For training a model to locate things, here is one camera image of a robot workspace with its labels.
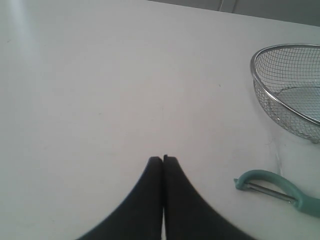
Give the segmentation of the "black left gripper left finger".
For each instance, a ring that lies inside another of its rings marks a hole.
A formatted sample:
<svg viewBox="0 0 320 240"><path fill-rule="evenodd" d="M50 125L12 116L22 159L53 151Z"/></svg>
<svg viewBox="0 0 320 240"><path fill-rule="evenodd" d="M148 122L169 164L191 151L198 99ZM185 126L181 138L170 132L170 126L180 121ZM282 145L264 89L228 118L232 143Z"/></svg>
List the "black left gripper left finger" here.
<svg viewBox="0 0 320 240"><path fill-rule="evenodd" d="M160 240L163 224L163 161L150 157L123 202L81 240Z"/></svg>

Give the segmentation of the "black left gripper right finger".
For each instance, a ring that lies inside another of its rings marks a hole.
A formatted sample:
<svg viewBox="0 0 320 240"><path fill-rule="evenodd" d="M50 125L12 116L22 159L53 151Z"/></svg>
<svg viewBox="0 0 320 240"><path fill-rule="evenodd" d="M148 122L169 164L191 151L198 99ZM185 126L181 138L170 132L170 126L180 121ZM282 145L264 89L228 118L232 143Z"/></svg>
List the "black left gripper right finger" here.
<svg viewBox="0 0 320 240"><path fill-rule="evenodd" d="M168 240L252 240L196 191L174 156L163 156L163 207Z"/></svg>

